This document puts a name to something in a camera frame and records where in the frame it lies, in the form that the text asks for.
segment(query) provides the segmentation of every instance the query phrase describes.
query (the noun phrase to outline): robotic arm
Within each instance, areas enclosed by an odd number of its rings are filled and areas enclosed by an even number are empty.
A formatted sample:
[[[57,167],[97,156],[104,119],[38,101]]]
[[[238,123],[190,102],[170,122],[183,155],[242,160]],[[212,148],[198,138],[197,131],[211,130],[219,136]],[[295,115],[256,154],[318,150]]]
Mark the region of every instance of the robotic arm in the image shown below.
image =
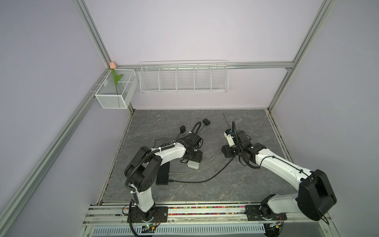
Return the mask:
[[[276,173],[290,183],[298,193],[290,195],[271,194],[262,202],[256,214],[269,219],[279,213],[303,213],[308,218],[318,221],[337,202],[328,177],[321,170],[311,171],[293,164],[273,153],[260,143],[251,144],[243,130],[225,131],[228,145],[222,147],[225,157],[238,155],[250,167],[261,166]]]
[[[297,193],[290,195],[267,196],[259,209],[251,210],[257,215],[270,220],[279,213],[303,213],[308,218],[318,221],[337,202],[333,189],[324,172],[311,171],[293,164],[273,153],[260,143],[251,144],[243,130],[232,129],[225,131],[224,136],[228,145],[222,147],[226,158],[239,156],[250,167],[259,169],[261,166],[276,173],[289,182]],[[195,132],[177,140],[168,146],[151,150],[143,146],[136,153],[125,169],[126,187],[131,190],[137,205],[137,212],[143,221],[153,218],[155,203],[151,194],[151,185],[157,177],[161,165],[177,158],[193,162],[193,168],[199,167],[202,152],[198,149],[202,138]]]
[[[173,159],[184,158],[188,159],[189,167],[198,169],[203,154],[198,150],[201,141],[202,138],[197,133],[190,132],[177,142],[155,150],[143,146],[133,157],[124,171],[127,177],[125,186],[131,190],[138,215],[142,220],[149,221],[153,217],[155,203],[151,194],[151,185],[157,177],[160,166]]]

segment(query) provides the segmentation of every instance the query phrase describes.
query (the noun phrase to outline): pink tulip flower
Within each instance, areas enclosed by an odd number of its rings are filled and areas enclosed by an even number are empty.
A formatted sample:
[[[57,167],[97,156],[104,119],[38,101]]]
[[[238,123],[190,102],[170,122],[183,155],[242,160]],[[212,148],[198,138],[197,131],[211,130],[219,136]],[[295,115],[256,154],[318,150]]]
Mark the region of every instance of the pink tulip flower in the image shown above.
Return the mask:
[[[109,63],[109,67],[110,67],[111,69],[116,69],[116,63],[114,63],[114,62],[110,62],[110,63]]]

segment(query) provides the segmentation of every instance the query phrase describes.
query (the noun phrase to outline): black connector plug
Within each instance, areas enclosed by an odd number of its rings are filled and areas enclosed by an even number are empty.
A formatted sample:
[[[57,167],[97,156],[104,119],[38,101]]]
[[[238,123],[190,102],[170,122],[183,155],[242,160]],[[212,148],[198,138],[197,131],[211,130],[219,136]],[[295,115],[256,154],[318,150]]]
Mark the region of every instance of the black connector plug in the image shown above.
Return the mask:
[[[186,127],[184,125],[182,125],[180,127],[180,133],[184,133],[186,131]]]
[[[205,124],[205,126],[211,124],[211,122],[208,119],[203,119],[203,123]]]

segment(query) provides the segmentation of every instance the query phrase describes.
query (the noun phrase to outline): white wire basket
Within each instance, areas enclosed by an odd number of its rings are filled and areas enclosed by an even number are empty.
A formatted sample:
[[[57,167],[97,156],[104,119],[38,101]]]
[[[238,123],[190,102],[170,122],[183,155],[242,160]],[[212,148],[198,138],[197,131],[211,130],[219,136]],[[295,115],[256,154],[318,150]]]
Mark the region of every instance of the white wire basket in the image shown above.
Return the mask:
[[[133,69],[115,69],[116,75],[123,74],[116,86],[111,71],[96,91],[95,96],[103,108],[128,108],[138,80]]]
[[[217,92],[228,90],[227,63],[142,66],[139,74],[143,93]]]

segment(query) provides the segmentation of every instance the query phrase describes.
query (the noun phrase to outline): gray marble floor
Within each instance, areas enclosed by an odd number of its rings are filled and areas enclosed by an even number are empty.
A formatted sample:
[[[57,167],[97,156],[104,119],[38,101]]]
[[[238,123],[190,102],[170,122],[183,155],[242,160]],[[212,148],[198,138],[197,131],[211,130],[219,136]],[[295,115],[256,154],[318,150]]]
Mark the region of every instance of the gray marble floor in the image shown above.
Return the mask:
[[[236,122],[236,128],[244,130],[251,136],[251,142],[259,142],[274,153],[283,156],[278,140],[267,118],[265,110],[225,110],[230,124]],[[120,156],[104,196],[104,202],[129,202],[132,195],[125,188],[124,169],[142,146],[153,147],[154,140],[165,137],[172,142],[179,133],[181,125],[186,126],[186,133],[196,122],[207,118],[211,121],[199,135],[204,139],[201,165],[210,162],[223,145],[227,144],[223,136],[228,128],[223,110],[136,110],[127,132]],[[201,181],[213,176],[218,167],[226,163],[222,153],[213,158],[218,159],[204,169],[190,174],[170,174],[170,179]],[[170,163],[170,172],[192,171],[179,159]],[[153,198],[157,202],[165,201],[249,201],[260,202],[267,195],[294,193],[296,190],[282,178],[266,168],[254,170],[242,166],[238,158],[234,160],[214,179],[202,184],[182,184],[170,182],[166,186],[152,186]]]

